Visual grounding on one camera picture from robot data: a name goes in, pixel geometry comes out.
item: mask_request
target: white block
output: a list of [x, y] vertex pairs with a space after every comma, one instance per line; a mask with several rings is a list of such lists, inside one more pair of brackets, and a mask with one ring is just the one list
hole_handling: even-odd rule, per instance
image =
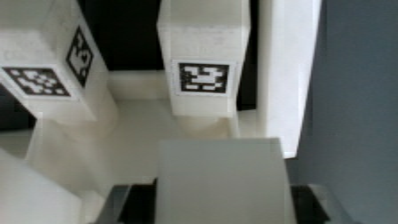
[[162, 1], [159, 35], [178, 116], [233, 116], [249, 32], [247, 0]]
[[0, 81], [36, 117], [96, 121], [107, 78], [77, 1], [2, 1]]
[[169, 141], [160, 148], [159, 224], [295, 224], [279, 142]]

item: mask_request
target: white wall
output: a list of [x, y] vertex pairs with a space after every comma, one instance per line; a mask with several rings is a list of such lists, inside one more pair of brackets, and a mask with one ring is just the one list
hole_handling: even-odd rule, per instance
[[79, 224], [80, 199], [0, 149], [0, 223]]
[[52, 120], [38, 120], [27, 163], [77, 195], [84, 191], [107, 195], [112, 187], [107, 158], [96, 148], [68, 137]]

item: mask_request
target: white surface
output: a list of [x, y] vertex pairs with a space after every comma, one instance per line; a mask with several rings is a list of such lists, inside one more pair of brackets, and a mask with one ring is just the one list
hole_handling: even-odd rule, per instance
[[96, 223], [98, 216], [103, 210], [105, 198], [95, 191], [86, 191], [80, 194], [82, 210], [80, 210], [80, 224]]
[[96, 105], [96, 121], [75, 121], [73, 117], [70, 120], [57, 120], [64, 133], [79, 142], [93, 142], [107, 137], [118, 125], [119, 111], [109, 90], [103, 91], [100, 96], [102, 101]]
[[39, 120], [27, 153], [27, 163], [75, 195], [96, 191], [107, 195], [112, 175], [107, 158], [63, 132], [52, 120]]
[[121, 101], [118, 105], [121, 119], [114, 132], [82, 149], [98, 153], [93, 162], [107, 167], [114, 184], [151, 183], [159, 175], [159, 142], [185, 138], [185, 132], [171, 114], [169, 101]]
[[0, 149], [0, 223], [79, 224], [82, 202]]
[[159, 170], [159, 224], [295, 223], [274, 139], [164, 142]]
[[[166, 0], [159, 17], [159, 35], [171, 89], [173, 113], [178, 116], [231, 117], [242, 63], [251, 32], [249, 1]], [[176, 95], [173, 60], [233, 61], [233, 87], [226, 98]]]
[[258, 128], [297, 154], [322, 0], [260, 4]]
[[[212, 93], [212, 92], [187, 92], [182, 90], [182, 69], [180, 69], [180, 63], [192, 63], [192, 64], [207, 64], [207, 65], [228, 65], [230, 66], [230, 70], [228, 70], [228, 74], [226, 74], [226, 78], [228, 78], [228, 85], [226, 85], [226, 93]], [[173, 66], [173, 92], [176, 93], [176, 95], [180, 96], [214, 96], [214, 97], [231, 97], [231, 93], [233, 93], [233, 84], [235, 84], [235, 80], [237, 80], [237, 63], [233, 61], [203, 61], [203, 60], [173, 60], [171, 63]], [[198, 81], [198, 83], [208, 83], [208, 84], [217, 84], [217, 76], [221, 74], [221, 72], [210, 72], [205, 70], [205, 72], [208, 73], [207, 75], [201, 74], [199, 72], [199, 68], [198, 67], [185, 67], [185, 69], [191, 69], [191, 74], [196, 75], [196, 79], [192, 79], [192, 82]]]
[[169, 98], [164, 71], [112, 71], [109, 89], [116, 100], [157, 100]]
[[183, 117], [176, 118], [187, 138], [226, 139], [231, 136], [228, 118]]

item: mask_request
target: black gap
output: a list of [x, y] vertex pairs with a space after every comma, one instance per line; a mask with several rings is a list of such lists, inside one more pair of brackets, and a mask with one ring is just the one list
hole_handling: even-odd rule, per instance
[[125, 224], [155, 224], [157, 183], [134, 185], [119, 222]]
[[324, 224], [331, 221], [310, 186], [292, 186], [297, 224]]
[[109, 70], [162, 70], [160, 0], [80, 0]]
[[0, 132], [32, 129], [36, 117], [0, 83]]
[[258, 108], [258, 9], [260, 0], [251, 0], [251, 37], [246, 53], [240, 89], [237, 97], [238, 111]]

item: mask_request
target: white rectangular pillar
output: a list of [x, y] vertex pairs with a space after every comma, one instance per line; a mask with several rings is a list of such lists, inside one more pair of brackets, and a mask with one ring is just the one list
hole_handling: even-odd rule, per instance
[[247, 0], [164, 0], [159, 35], [178, 116], [231, 117], [251, 32]]
[[112, 126], [107, 79], [77, 0], [2, 1], [0, 82], [34, 116], [68, 125], [100, 124], [102, 130]]

